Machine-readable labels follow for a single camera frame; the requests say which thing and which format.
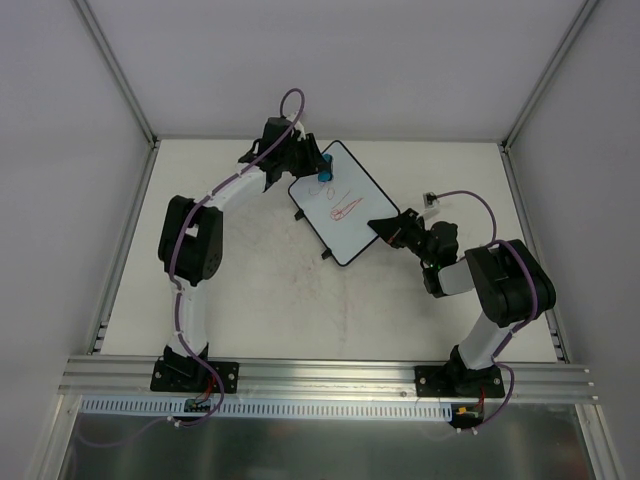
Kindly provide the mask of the blue whiteboard eraser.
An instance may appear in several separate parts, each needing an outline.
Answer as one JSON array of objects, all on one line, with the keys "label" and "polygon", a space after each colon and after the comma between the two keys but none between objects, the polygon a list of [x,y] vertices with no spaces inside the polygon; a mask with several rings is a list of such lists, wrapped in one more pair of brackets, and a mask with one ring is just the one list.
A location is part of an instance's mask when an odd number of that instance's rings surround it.
[{"label": "blue whiteboard eraser", "polygon": [[329,153],[322,154],[323,161],[318,167],[317,178],[321,183],[330,182],[333,179],[333,156]]}]

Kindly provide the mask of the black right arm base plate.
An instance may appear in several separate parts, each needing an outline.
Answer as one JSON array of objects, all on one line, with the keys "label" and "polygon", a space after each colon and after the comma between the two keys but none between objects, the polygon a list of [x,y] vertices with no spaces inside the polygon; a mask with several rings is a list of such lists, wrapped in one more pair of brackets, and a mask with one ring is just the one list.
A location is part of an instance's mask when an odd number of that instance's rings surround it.
[{"label": "black right arm base plate", "polygon": [[414,384],[419,398],[499,399],[505,396],[502,374],[496,366],[455,373],[444,365],[418,365],[414,367]]}]

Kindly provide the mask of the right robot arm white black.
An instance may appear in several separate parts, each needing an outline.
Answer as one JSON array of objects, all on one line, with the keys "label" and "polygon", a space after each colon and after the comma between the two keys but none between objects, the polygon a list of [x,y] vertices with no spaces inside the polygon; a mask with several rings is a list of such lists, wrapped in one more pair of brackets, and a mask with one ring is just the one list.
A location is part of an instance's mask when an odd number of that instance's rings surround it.
[{"label": "right robot arm white black", "polygon": [[420,398],[503,398],[501,368],[495,359],[513,335],[550,310],[556,291],[548,275],[520,240],[496,240],[458,257],[458,227],[436,222],[427,228],[416,211],[368,222],[395,249],[420,260],[423,283],[435,298],[473,291],[481,314],[471,332],[439,367],[414,368]]}]

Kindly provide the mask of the white board with black frame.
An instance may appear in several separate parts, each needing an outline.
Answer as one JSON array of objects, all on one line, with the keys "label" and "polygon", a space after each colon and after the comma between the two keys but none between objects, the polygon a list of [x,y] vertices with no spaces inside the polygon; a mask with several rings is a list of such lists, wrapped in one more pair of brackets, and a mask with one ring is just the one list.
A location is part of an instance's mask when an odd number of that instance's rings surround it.
[{"label": "white board with black frame", "polygon": [[343,142],[331,142],[324,152],[332,157],[332,179],[298,178],[288,194],[324,245],[323,256],[346,267],[378,238],[368,222],[400,210]]}]

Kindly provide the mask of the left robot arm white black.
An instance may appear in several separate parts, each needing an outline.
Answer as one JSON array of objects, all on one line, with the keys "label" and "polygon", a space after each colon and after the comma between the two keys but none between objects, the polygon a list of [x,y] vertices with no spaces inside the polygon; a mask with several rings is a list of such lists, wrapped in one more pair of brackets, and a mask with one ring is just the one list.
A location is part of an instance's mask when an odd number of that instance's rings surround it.
[{"label": "left robot arm white black", "polygon": [[301,178],[331,174],[332,167],[296,117],[271,117],[229,178],[199,201],[180,195],[169,201],[158,258],[171,284],[173,332],[156,362],[166,389],[196,391],[217,381],[208,364],[205,283],[222,262],[223,222],[285,173]]}]

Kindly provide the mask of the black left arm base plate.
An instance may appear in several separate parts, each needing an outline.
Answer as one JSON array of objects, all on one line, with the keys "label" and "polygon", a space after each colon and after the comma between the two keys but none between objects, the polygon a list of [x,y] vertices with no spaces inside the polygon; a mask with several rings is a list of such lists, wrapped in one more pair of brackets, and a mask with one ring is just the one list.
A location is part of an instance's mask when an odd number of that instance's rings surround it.
[{"label": "black left arm base plate", "polygon": [[208,364],[216,371],[219,380],[192,359],[188,360],[185,372],[171,368],[166,362],[158,360],[154,365],[150,390],[161,393],[204,393],[209,381],[213,380],[213,393],[220,393],[220,388],[223,388],[225,394],[235,394],[240,365],[229,361],[208,361]]}]

